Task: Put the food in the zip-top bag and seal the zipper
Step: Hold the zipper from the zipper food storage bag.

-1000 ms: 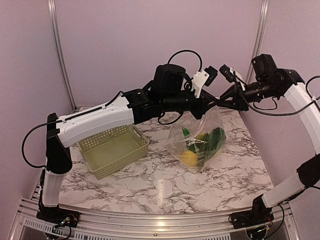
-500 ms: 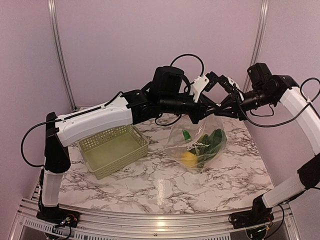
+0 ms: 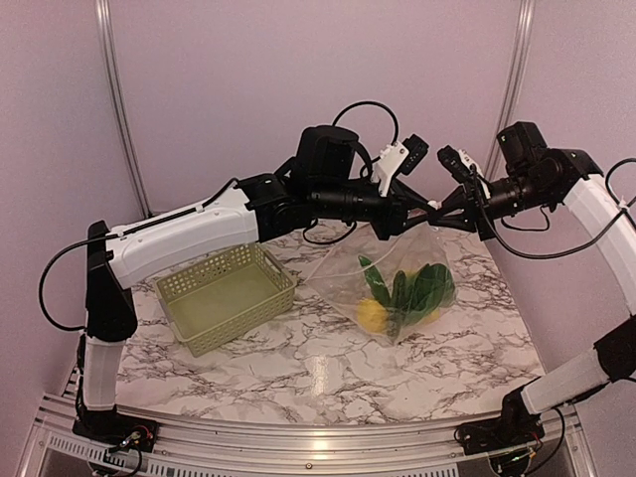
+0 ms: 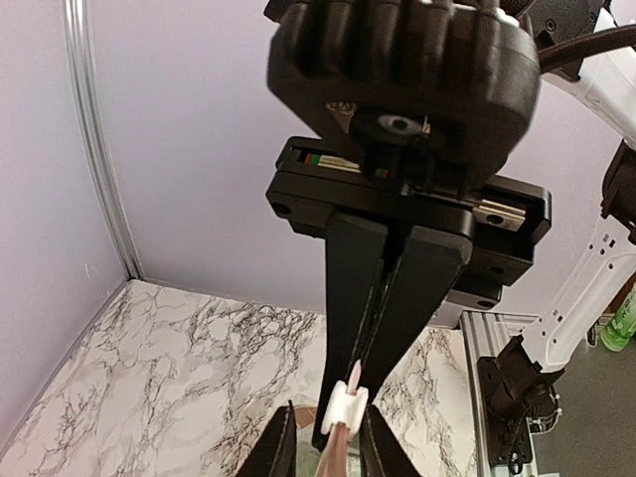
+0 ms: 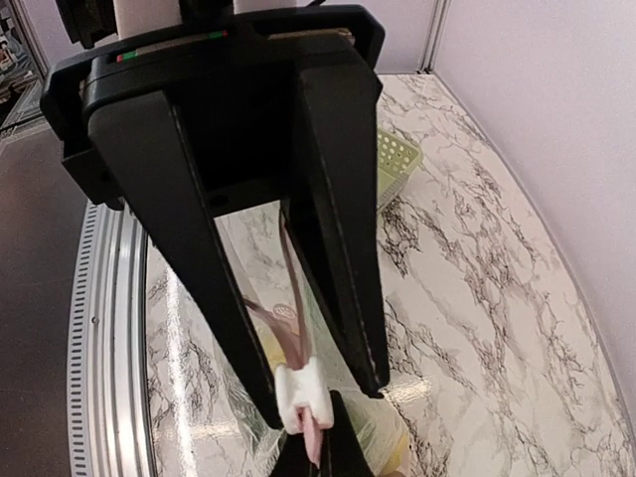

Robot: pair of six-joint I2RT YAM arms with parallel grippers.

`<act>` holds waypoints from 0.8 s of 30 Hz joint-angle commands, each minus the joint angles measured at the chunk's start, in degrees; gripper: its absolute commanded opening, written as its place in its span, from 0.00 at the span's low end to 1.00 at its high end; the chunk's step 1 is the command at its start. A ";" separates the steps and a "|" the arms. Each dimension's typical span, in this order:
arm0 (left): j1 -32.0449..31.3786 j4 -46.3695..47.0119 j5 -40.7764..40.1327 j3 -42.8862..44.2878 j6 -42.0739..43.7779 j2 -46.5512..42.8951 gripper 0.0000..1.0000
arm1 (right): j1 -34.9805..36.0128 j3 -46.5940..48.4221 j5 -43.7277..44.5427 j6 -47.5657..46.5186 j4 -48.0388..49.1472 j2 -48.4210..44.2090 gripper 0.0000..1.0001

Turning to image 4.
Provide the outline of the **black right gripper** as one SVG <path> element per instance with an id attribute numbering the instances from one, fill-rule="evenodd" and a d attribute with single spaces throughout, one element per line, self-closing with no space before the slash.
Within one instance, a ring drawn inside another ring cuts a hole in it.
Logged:
<path id="1" fill-rule="evenodd" d="M 538 99 L 530 19 L 497 1 L 271 1 L 264 13 L 268 87 L 315 133 L 279 167 L 275 211 L 324 240 L 336 213 L 388 228 L 373 314 L 414 227 L 471 239 L 444 300 L 495 305 L 550 226 L 548 193 L 500 174 Z"/>

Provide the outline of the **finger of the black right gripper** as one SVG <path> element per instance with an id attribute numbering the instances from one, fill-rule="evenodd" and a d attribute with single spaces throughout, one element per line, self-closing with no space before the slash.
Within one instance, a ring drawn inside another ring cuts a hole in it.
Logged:
<path id="1" fill-rule="evenodd" d="M 429 323 L 471 258 L 471 239 L 414 227 L 381 280 L 364 345 L 360 384 L 374 400 L 391 371 Z"/>
<path id="2" fill-rule="evenodd" d="M 326 448 L 322 420 L 332 389 L 350 376 L 366 346 L 378 282 L 384 268 L 388 228 L 344 213 L 328 221 L 326 256 L 326 359 L 312 445 Z"/>

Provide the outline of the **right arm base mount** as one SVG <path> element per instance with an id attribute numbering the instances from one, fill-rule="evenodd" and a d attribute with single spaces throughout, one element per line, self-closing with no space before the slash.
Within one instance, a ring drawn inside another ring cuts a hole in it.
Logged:
<path id="1" fill-rule="evenodd" d="M 477 370 L 488 462 L 517 476 L 533 460 L 530 431 L 548 430 L 556 423 L 554 383 L 562 372 L 544 374 L 530 360 L 520 335 L 511 338 L 498 356 L 481 357 Z"/>

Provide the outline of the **white zipper slider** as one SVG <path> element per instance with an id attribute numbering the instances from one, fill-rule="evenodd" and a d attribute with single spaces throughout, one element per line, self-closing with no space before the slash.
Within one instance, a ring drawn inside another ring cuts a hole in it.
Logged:
<path id="1" fill-rule="evenodd" d="M 333 426 L 342 424 L 352 439 L 360 430 L 368 399 L 367 388 L 358 388 L 350 394 L 348 385 L 343 381 L 337 381 L 321 422 L 321 434 L 329 435 Z"/>

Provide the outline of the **clear zip top bag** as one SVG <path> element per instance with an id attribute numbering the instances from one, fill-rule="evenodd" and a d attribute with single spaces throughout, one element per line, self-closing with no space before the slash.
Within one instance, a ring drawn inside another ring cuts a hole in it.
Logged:
<path id="1" fill-rule="evenodd" d="M 348 381 L 346 382 L 350 394 L 353 394 L 355 390 L 359 388 L 361 374 L 362 364 L 361 361 L 358 360 L 353 367 Z M 321 453 L 315 475 L 317 477 L 346 476 L 348 446 L 349 442 L 355 436 L 350 439 L 349 431 L 342 424 L 333 426 L 330 434 L 324 436 L 327 436 L 328 439 L 326 446 Z"/>

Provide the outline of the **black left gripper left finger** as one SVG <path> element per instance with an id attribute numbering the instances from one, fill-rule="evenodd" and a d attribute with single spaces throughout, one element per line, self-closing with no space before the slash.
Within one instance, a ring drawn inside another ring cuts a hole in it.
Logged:
<path id="1" fill-rule="evenodd" d="M 296 418 L 290 400 L 279 407 L 240 468 L 240 477 L 296 476 Z"/>

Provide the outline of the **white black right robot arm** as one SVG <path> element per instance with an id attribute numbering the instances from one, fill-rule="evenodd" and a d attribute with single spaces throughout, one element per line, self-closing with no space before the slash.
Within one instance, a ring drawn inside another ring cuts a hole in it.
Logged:
<path id="1" fill-rule="evenodd" d="M 266 83 L 314 132 L 293 137 L 266 197 L 326 250 L 323 383 L 356 359 L 376 392 L 426 326 L 488 311 L 532 266 L 553 219 L 590 242 L 496 361 L 497 426 L 563 373 L 574 342 L 635 269 L 635 30 L 606 1 L 271 1 Z M 557 149 L 561 208 L 501 176 L 542 81 L 621 136 L 603 179 L 591 145 Z"/>

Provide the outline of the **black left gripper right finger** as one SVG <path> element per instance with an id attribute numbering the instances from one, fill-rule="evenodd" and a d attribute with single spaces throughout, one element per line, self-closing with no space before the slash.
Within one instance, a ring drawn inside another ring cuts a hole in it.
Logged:
<path id="1" fill-rule="evenodd" d="M 394 433 L 376 406 L 366 407 L 359 430 L 362 475 L 419 477 Z"/>

